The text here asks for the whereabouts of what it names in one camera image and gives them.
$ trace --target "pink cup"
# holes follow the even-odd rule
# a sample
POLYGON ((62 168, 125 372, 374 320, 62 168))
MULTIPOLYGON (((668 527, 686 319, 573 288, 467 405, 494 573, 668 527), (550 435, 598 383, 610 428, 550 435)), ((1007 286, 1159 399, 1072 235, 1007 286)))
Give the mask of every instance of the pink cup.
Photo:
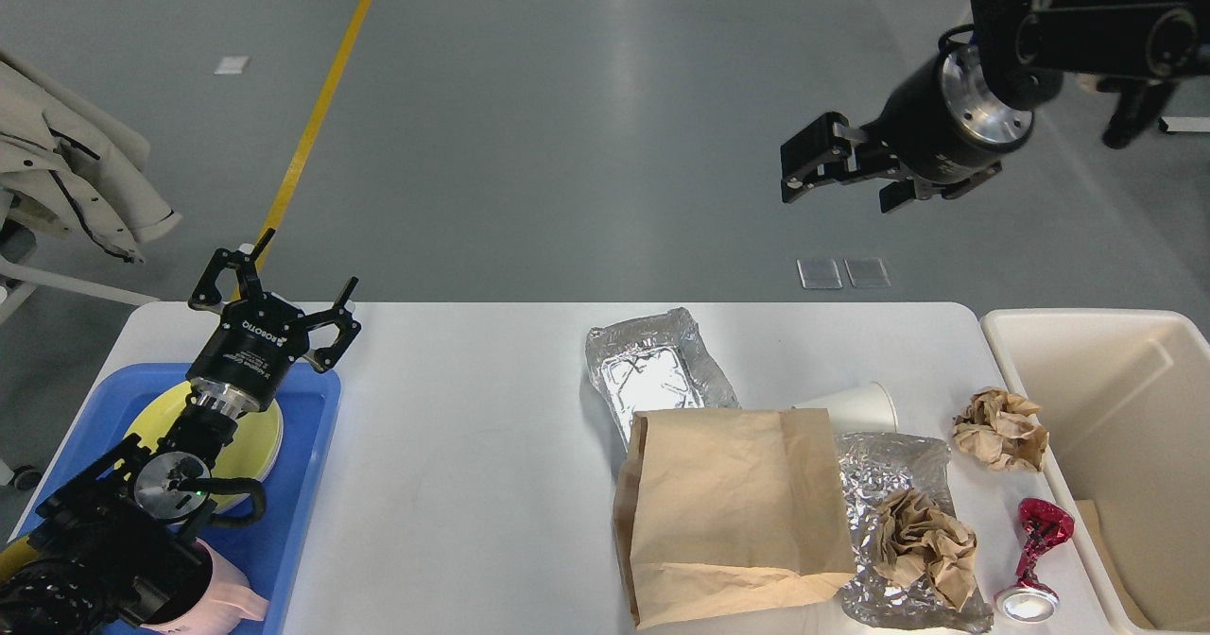
POLYGON ((211 555, 211 583, 206 593, 180 618, 167 623, 143 623, 143 628, 160 633, 226 635, 240 625, 241 619, 265 620, 269 600, 253 593, 247 576, 214 548, 201 539, 197 544, 211 555))

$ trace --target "white jacket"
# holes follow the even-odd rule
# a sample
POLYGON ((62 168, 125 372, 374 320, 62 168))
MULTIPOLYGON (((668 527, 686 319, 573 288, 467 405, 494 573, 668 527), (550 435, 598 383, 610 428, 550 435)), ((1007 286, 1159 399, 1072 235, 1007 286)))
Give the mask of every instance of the white jacket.
POLYGON ((36 231, 75 229, 105 253, 143 261, 138 244, 180 221, 144 179, 146 139, 0 53, 0 187, 16 195, 8 217, 36 231))

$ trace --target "crumpled foil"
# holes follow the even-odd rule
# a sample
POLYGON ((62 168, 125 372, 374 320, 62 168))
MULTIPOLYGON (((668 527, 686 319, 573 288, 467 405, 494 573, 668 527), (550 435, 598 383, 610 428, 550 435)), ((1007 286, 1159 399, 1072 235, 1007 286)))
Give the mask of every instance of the crumpled foil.
POLYGON ((628 449, 635 411, 739 408, 687 308, 588 330, 584 356, 628 449))
POLYGON ((943 512, 953 515, 945 479, 950 446, 940 438, 854 432, 836 438, 836 452, 857 555, 857 576, 840 589, 845 613, 875 628, 941 627, 972 634, 991 630, 992 610, 978 589, 962 611, 955 611, 934 595, 927 575, 903 589, 874 570, 877 507, 887 496, 900 489, 920 489, 943 512))

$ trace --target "white bin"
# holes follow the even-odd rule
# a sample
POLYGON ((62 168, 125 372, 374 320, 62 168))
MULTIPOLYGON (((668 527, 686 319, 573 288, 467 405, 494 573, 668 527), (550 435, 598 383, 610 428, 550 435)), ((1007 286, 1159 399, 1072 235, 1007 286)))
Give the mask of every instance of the white bin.
POLYGON ((1123 633, 1210 631, 1210 346, 1183 316, 1119 308, 1004 308, 983 319, 1008 389, 1043 406, 1062 474, 1055 501, 1091 498, 1133 624, 1087 529, 1076 545, 1123 633))

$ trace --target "brown paper bag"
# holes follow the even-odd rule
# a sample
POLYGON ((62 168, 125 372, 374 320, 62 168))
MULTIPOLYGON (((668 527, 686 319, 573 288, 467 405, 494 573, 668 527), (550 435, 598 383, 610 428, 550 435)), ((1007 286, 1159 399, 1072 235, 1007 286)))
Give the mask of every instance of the brown paper bag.
POLYGON ((613 501, 635 625, 809 605, 855 573, 828 411, 635 415, 613 501))

